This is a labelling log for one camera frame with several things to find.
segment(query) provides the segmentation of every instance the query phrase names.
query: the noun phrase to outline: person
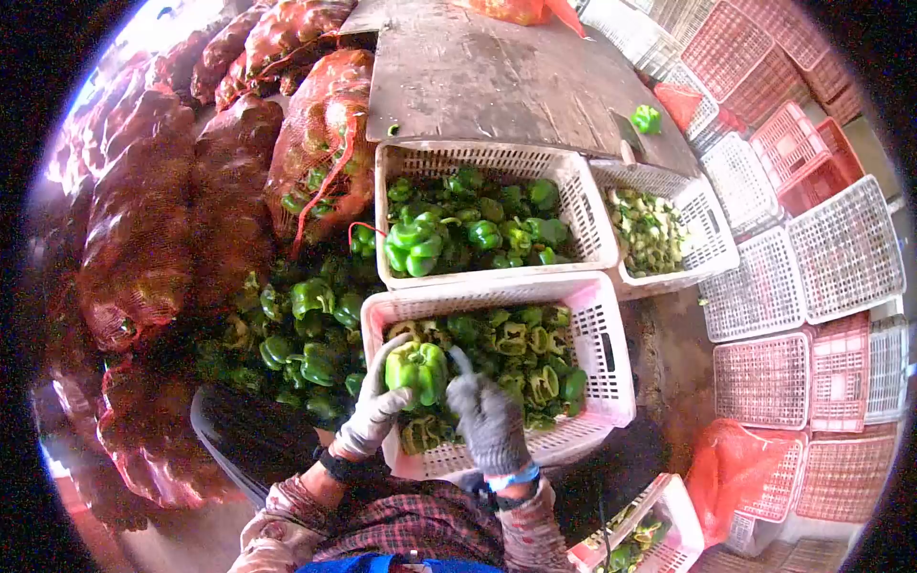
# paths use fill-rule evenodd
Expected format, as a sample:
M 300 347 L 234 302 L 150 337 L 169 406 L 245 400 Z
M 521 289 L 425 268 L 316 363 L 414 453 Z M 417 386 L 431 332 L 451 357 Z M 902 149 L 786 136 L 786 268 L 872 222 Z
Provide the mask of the person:
M 583 504 L 606 503 L 617 511 L 662 469 L 661 434 L 648 426 L 636 428 L 649 440 L 639 448 L 646 459 L 637 464 L 621 440 L 606 440 L 575 466 L 542 470 L 525 444 L 519 405 L 492 380 L 471 373 L 448 384 L 447 404 L 458 415 L 476 472 L 459 485 L 392 477 L 381 442 L 412 394 L 407 388 L 383 393 L 382 371 L 388 354 L 409 337 L 381 348 L 355 412 L 327 447 L 302 417 L 279 404 L 262 404 L 252 415 L 245 414 L 252 412 L 250 397 L 229 388 L 204 386 L 195 394 L 195 432 L 260 507 L 241 533 L 230 573 L 574 571 L 567 544 L 599 524 L 583 514 Z M 626 431 L 634 437 L 631 426 Z M 297 473 L 308 458 L 315 462 Z M 559 516 L 547 475 L 552 470 L 569 484 Z M 625 479 L 615 485 L 609 478 L 616 474 Z

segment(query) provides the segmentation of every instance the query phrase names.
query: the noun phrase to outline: pile of green peppers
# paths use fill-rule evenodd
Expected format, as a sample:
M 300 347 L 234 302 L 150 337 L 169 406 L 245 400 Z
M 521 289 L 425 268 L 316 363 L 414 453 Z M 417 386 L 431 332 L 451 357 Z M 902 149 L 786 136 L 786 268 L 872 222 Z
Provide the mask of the pile of green peppers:
M 315 426 L 337 429 L 366 376 L 360 307 L 385 290 L 364 247 L 348 256 L 346 246 L 343 237 L 340 252 L 311 264 L 279 261 L 266 282 L 250 273 L 222 330 L 196 343 L 199 378 L 287 404 Z
M 634 509 L 634 505 L 629 505 L 621 510 L 608 524 L 609 528 L 613 530 Z M 668 520 L 657 516 L 656 511 L 651 510 L 640 520 L 634 530 L 612 549 L 605 564 L 595 569 L 596 573 L 634 573 L 643 562 L 646 552 L 666 538 L 670 527 L 671 523 Z M 590 539 L 597 544 L 595 548 L 603 543 L 600 541 L 602 539 L 600 534 L 594 534 Z
M 458 345 L 522 407 L 527 429 L 548 430 L 560 414 L 580 413 L 586 372 L 567 344 L 570 309 L 559 305 L 492 308 L 392 325 L 386 339 L 410 333 L 385 363 L 390 389 L 411 386 L 414 403 L 400 414 L 402 448 L 417 454 L 460 440 L 458 420 L 445 404 L 448 382 L 459 373 L 446 352 Z
M 385 256 L 398 278 L 570 262 L 560 195 L 547 179 L 501 186 L 471 167 L 388 185 Z

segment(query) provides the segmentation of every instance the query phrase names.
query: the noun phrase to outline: plaid shirt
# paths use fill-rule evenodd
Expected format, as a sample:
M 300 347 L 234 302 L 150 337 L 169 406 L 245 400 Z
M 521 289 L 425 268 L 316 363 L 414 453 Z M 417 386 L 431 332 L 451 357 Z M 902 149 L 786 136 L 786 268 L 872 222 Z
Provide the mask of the plaid shirt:
M 275 483 L 242 531 L 230 573 L 293 573 L 310 561 L 365 553 L 473 561 L 512 572 L 570 573 L 542 477 L 535 497 L 496 515 L 447 481 L 388 478 L 348 492 L 336 511 L 315 503 L 299 475 Z

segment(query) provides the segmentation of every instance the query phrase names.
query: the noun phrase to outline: red string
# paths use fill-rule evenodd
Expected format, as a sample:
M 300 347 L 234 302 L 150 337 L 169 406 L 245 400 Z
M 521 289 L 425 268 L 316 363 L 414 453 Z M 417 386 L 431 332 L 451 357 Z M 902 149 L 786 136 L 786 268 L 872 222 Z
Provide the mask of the red string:
M 355 225 L 365 226 L 369 230 L 375 231 L 379 233 L 380 235 L 382 235 L 383 237 L 386 237 L 385 233 L 382 233 L 379 229 L 370 225 L 369 223 L 363 223 L 362 221 L 354 221 L 353 223 L 350 224 L 349 227 L 347 227 L 347 246 L 348 248 L 353 247 L 353 227 Z
M 344 147 L 344 153 L 341 155 L 341 159 L 335 163 L 335 166 L 331 169 L 331 172 L 328 173 L 328 176 L 325 177 L 325 180 L 322 182 L 322 188 L 318 190 L 318 193 L 315 194 L 315 197 L 312 198 L 312 201 L 305 205 L 303 211 L 299 214 L 299 225 L 296 228 L 296 239 L 293 241 L 293 248 L 290 250 L 290 259 L 299 260 L 299 249 L 303 244 L 303 231 L 305 230 L 305 216 L 309 214 L 309 211 L 319 202 L 322 197 L 325 195 L 325 191 L 328 189 L 328 185 L 337 177 L 337 175 L 344 169 L 344 166 L 350 161 L 350 158 L 353 157 L 353 148 L 354 148 L 354 139 L 357 137 L 357 118 L 356 116 L 348 116 L 347 118 L 347 136 L 346 136 L 346 146 Z

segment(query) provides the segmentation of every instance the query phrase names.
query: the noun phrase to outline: crate of sliced peppers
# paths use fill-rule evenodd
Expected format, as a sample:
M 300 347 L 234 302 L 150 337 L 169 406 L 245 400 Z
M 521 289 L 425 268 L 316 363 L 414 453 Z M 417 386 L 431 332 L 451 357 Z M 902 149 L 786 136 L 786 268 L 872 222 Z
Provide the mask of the crate of sliced peppers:
M 681 477 L 659 474 L 567 557 L 580 573 L 682 573 L 702 551 L 701 525 Z
M 624 330 L 608 277 L 599 271 L 498 279 L 383 292 L 363 305 L 366 358 L 408 332 L 385 364 L 389 388 L 414 388 L 383 444 L 393 475 L 452 479 L 472 469 L 448 383 L 461 348 L 523 408 L 526 441 L 539 463 L 563 463 L 634 418 Z
M 376 163 L 377 264 L 391 290 L 618 262 L 602 197 L 575 152 L 407 141 L 379 145 Z

